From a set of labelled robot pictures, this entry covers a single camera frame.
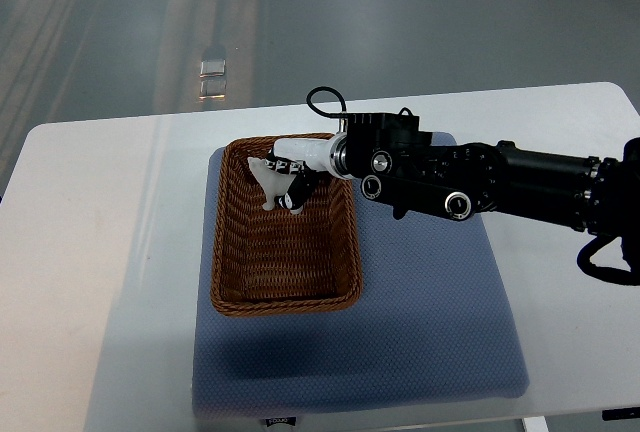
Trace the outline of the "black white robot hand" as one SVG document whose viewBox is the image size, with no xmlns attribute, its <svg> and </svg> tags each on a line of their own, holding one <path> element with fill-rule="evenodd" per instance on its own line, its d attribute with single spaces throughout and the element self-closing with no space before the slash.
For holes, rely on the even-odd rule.
<svg viewBox="0 0 640 432">
<path fill-rule="evenodd" d="M 278 207 L 300 213 L 313 194 L 322 173 L 333 171 L 330 165 L 332 142 L 317 138 L 280 138 L 267 154 L 267 166 L 291 178 L 285 192 L 277 192 Z"/>
</svg>

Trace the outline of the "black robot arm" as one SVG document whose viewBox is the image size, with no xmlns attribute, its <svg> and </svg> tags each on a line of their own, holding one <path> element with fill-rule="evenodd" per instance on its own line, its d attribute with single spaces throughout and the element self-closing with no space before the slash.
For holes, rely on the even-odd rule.
<svg viewBox="0 0 640 432">
<path fill-rule="evenodd" d="M 362 195 L 389 205 L 395 219 L 415 211 L 454 221 L 500 212 L 593 235 L 577 255 L 586 275 L 639 283 L 639 141 L 621 160 L 495 146 L 436 146 L 408 108 L 391 113 L 335 114 L 345 137 L 330 158 L 341 175 L 359 179 Z"/>
</svg>

